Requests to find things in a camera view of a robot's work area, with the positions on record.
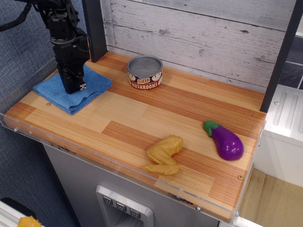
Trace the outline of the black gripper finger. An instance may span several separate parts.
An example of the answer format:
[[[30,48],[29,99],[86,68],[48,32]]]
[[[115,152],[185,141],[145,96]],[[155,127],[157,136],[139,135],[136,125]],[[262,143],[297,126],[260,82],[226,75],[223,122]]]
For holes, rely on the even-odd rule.
[[[80,86],[82,83],[82,77],[80,76],[72,76],[72,91],[76,92],[80,90]]]
[[[63,66],[58,63],[58,71],[65,88],[65,91],[68,94],[72,94],[76,91],[75,83],[71,77],[71,73]]]

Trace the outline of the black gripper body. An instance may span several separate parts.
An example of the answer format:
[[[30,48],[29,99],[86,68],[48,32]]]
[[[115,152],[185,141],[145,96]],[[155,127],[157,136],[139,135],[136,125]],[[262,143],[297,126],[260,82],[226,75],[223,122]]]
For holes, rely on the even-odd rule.
[[[77,37],[69,44],[55,44],[53,50],[57,67],[59,63],[71,73],[71,76],[81,76],[80,90],[86,89],[84,64],[90,59],[88,39],[86,37]]]

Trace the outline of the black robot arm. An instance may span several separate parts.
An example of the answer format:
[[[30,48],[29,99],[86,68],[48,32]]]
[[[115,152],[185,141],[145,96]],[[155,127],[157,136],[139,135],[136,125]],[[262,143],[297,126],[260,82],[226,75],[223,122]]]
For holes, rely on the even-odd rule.
[[[25,21],[31,7],[40,16],[50,32],[50,42],[57,61],[63,86],[68,94],[86,88],[84,64],[89,60],[90,39],[77,27],[80,19],[70,0],[26,0],[26,6],[11,27]]]

